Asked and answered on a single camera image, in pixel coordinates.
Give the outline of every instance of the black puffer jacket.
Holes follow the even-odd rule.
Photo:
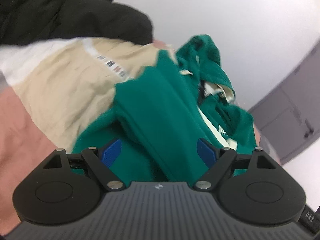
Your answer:
[[[75,37],[144,45],[152,42],[152,25],[146,15],[112,0],[0,0],[0,44]]]

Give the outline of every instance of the green hoodie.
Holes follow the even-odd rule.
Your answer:
[[[217,148],[232,142],[238,153],[251,154],[256,142],[249,113],[219,94],[197,105],[200,80],[219,84],[229,98],[234,97],[211,38],[193,37],[176,56],[178,66],[161,50],[156,67],[146,67],[139,78],[117,84],[113,107],[79,136],[73,152],[120,138],[122,150],[110,169],[126,185],[131,181],[192,185],[208,170],[197,153],[199,138]],[[190,73],[182,75],[183,70]]]

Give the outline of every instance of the white stripe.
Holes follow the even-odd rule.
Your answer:
[[[220,134],[223,134],[223,135],[226,135],[226,136],[228,136],[228,134],[226,133],[226,131],[219,125],[219,130],[218,130],[218,132],[220,133]]]
[[[223,136],[217,131],[217,129],[214,127],[214,125],[209,121],[209,119],[202,113],[202,111],[198,108],[199,113],[204,120],[205,124],[209,127],[213,135],[216,137],[218,142],[223,146],[223,147],[230,147],[228,142],[223,138]]]
[[[238,143],[237,143],[235,140],[229,138],[229,139],[227,139],[227,142],[228,142],[229,147],[230,147],[231,149],[234,149],[235,151],[237,150]]]
[[[121,67],[119,64],[114,62],[111,58],[108,58],[104,55],[101,55],[93,46],[92,39],[86,38],[82,40],[82,44],[87,53],[89,53],[95,59],[101,61],[108,69],[110,69],[113,73],[115,73],[118,77],[121,78],[122,82],[130,79],[126,70]]]

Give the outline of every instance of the white wall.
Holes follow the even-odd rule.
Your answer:
[[[209,34],[237,99],[250,108],[320,36],[320,0],[116,0],[147,13],[156,39],[178,48]]]
[[[307,204],[316,211],[320,206],[320,139],[287,162],[283,168],[303,187]]]

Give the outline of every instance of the pink fabric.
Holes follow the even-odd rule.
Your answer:
[[[158,40],[153,40],[153,46],[158,48],[158,49],[166,49],[167,44],[164,43],[163,41],[158,41]]]
[[[10,87],[0,94],[0,234],[20,222],[13,204],[16,186],[56,146],[36,127]]]

